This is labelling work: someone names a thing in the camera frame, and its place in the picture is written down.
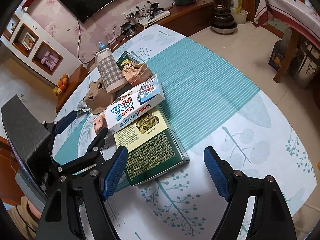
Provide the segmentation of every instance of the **checkered paper cup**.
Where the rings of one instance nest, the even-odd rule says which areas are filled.
[[[95,57],[95,63],[108,93],[114,93],[128,83],[119,69],[111,49],[99,51]]]

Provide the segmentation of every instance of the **floral wallpaper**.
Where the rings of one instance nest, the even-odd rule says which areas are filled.
[[[145,0],[114,0],[94,14],[80,29],[76,17],[59,0],[34,0],[28,8],[28,13],[39,25],[54,37],[62,46],[77,57],[79,32],[81,42],[79,57],[81,61],[90,61],[98,51],[97,42],[107,41],[113,37],[113,28],[122,25],[126,20],[121,13]],[[165,8],[173,0],[151,0]]]

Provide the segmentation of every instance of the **pink dumbbell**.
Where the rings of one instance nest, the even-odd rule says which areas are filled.
[[[49,67],[50,70],[53,70],[53,68],[55,66],[55,64],[54,63],[50,63],[46,57],[42,58],[41,64],[46,64]]]
[[[52,55],[52,53],[50,51],[47,51],[45,54],[46,57],[50,57],[53,62],[56,64],[59,61],[58,57],[55,57],[54,55]]]

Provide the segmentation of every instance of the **green snack box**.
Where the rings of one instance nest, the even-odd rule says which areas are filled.
[[[189,162],[176,133],[160,106],[115,133],[116,145],[126,146],[125,169],[130,185],[155,179]]]
[[[119,69],[122,71],[124,66],[131,67],[133,65],[140,64],[139,61],[137,61],[132,54],[125,51],[121,57],[117,61]]]

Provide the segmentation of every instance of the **metal bolt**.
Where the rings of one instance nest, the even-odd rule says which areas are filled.
[[[241,177],[242,176],[242,171],[240,171],[240,170],[235,170],[234,172],[233,172],[237,177]]]
[[[273,182],[273,181],[275,181],[275,178],[271,175],[268,175],[267,180],[269,180],[270,182]]]
[[[95,177],[98,174],[99,174],[99,171],[97,171],[97,170],[90,171],[90,176],[92,176],[92,177]]]
[[[59,182],[64,182],[65,180],[66,180],[66,176],[61,176],[59,179],[58,179],[58,181]]]

